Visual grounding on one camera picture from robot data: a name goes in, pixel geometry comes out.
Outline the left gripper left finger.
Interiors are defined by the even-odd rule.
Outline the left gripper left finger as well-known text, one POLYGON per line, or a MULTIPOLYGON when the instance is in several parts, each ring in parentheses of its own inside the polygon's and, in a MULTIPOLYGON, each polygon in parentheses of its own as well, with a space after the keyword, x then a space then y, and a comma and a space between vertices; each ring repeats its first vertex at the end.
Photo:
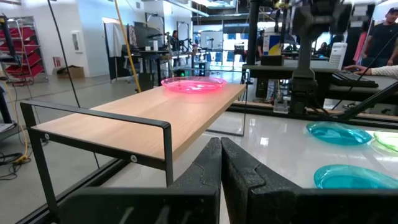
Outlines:
POLYGON ((212 138, 169 187, 87 187, 60 207, 61 224, 218 224, 221 141, 212 138))

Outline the teal transparent plate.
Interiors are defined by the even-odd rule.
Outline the teal transparent plate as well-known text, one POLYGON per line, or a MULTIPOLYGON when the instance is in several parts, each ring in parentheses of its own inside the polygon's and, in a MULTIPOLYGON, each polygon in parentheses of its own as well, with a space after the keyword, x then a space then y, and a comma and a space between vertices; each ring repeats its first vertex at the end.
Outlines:
POLYGON ((308 123, 306 129, 317 139, 340 146, 359 146, 372 139, 372 136, 361 128, 331 121, 308 123))
POLYGON ((327 165, 313 176, 319 189, 398 189, 398 180, 380 172, 351 165, 327 165))

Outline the pink transparent plate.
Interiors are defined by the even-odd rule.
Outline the pink transparent plate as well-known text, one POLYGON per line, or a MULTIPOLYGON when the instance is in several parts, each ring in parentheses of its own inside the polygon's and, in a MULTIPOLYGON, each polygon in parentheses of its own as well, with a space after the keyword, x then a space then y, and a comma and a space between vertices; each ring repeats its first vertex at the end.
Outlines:
POLYGON ((223 88, 228 82, 214 77, 173 77, 161 81, 162 86, 170 91, 181 93, 207 93, 223 88))

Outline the green transparent plate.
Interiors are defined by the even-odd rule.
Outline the green transparent plate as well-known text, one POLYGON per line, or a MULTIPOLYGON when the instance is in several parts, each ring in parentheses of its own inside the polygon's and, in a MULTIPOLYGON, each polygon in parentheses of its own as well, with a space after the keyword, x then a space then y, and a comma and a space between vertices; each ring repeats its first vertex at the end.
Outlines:
POLYGON ((375 131, 371 147, 382 155, 398 157, 398 131, 375 131))

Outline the small clear plastic adapter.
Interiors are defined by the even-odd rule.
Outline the small clear plastic adapter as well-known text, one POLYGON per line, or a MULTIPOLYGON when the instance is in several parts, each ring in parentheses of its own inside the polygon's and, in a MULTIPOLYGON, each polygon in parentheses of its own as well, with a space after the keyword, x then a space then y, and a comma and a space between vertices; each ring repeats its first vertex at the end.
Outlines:
POLYGON ((274 98, 274 113, 287 114, 289 112, 289 106, 287 100, 284 99, 282 93, 276 94, 274 98))

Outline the small black box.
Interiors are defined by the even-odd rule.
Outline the small black box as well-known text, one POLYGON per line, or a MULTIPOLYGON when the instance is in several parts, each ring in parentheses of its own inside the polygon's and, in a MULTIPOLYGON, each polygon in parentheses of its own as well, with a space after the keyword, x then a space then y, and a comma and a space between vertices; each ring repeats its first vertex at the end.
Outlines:
POLYGON ((283 66, 284 58, 281 55, 262 55, 261 65, 267 66, 283 66))

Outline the black keyboard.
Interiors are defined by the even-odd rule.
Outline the black keyboard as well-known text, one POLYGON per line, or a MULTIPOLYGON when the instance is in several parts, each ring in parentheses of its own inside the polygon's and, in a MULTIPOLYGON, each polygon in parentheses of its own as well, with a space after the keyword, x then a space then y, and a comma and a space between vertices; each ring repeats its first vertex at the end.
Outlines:
POLYGON ((340 71, 332 74, 331 82, 338 86, 377 88, 379 85, 367 78, 350 71, 340 71))

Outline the person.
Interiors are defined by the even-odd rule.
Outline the person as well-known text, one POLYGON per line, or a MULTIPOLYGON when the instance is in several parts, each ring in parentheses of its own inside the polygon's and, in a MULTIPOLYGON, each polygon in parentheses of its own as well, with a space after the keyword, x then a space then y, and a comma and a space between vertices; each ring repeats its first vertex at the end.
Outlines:
POLYGON ((318 56, 327 57, 328 56, 328 44, 326 42, 323 42, 315 54, 318 56))
POLYGON ((361 65, 370 68, 392 66, 398 57, 398 7, 392 7, 385 20, 374 26, 368 35, 361 65))
POLYGON ((180 41, 178 39, 178 31, 177 30, 174 30, 172 32, 172 36, 169 39, 169 44, 170 44, 171 50, 173 52, 178 52, 179 51, 180 41))
POLYGON ((260 30, 259 37, 256 40, 256 60, 260 60, 263 55, 263 43, 264 43, 264 29, 260 30))

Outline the white grilled appliance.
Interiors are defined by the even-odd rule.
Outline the white grilled appliance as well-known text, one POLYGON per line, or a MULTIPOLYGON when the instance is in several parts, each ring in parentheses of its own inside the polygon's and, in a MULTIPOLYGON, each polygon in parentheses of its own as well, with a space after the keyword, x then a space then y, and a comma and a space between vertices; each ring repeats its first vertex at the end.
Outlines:
POLYGON ((335 42, 331 47, 329 62, 339 70, 343 68, 347 46, 347 43, 335 42))

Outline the black vertical pole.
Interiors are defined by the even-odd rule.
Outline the black vertical pole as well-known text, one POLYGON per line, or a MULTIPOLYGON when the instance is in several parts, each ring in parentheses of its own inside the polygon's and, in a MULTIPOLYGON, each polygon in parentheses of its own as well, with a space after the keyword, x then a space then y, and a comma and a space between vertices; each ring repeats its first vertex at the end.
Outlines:
POLYGON ((260 0, 250 0, 249 2, 249 39, 247 64, 254 65, 256 57, 257 22, 259 16, 260 0))

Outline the cardboard box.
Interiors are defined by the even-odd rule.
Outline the cardboard box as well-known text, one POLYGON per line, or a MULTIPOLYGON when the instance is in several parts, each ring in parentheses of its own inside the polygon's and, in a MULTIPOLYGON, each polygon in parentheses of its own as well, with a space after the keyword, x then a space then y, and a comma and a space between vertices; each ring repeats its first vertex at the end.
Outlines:
POLYGON ((84 78, 85 77, 84 68, 75 65, 70 65, 68 68, 60 67, 57 70, 57 77, 58 78, 71 77, 71 79, 84 78))

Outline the pink cloth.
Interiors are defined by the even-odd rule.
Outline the pink cloth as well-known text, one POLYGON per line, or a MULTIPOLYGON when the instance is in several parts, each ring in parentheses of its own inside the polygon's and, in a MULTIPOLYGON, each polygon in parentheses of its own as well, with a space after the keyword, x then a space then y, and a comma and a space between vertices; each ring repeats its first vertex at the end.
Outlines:
POLYGON ((366 37, 367 37, 367 33, 366 32, 362 32, 361 35, 359 36, 359 40, 358 40, 358 44, 356 47, 356 51, 353 57, 353 60, 355 62, 359 62, 362 52, 363 52, 363 46, 365 44, 366 41, 366 37))

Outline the white rolling board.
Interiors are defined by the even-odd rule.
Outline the white rolling board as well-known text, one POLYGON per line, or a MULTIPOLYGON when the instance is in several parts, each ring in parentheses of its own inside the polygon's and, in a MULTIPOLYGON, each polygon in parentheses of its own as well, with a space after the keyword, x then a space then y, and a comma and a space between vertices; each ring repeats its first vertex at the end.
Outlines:
POLYGON ((107 36, 109 56, 120 57, 122 54, 122 47, 125 44, 120 24, 105 23, 105 31, 107 36))

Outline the red bin storage rack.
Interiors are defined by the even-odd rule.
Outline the red bin storage rack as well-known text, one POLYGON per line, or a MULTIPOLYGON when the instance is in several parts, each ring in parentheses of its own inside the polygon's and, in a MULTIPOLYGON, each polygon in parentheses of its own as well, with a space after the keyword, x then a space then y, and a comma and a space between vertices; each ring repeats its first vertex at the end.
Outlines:
POLYGON ((21 61, 18 66, 9 54, 4 33, 0 28, 0 65, 14 86, 26 86, 35 83, 36 79, 46 82, 48 76, 45 71, 44 57, 39 36, 33 17, 7 17, 16 55, 21 61))

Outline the black stand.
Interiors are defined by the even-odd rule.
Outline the black stand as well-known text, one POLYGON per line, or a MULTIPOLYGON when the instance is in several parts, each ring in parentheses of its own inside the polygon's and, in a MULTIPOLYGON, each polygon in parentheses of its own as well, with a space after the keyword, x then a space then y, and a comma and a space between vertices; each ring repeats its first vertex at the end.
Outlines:
POLYGON ((8 20, 8 18, 5 15, 0 16, 0 28, 4 33, 4 38, 6 41, 6 45, 9 49, 10 56, 13 57, 13 59, 16 61, 18 66, 21 66, 21 61, 19 60, 18 56, 16 55, 16 51, 14 48, 14 44, 12 41, 12 37, 11 37, 11 33, 9 30, 7 20, 8 20))

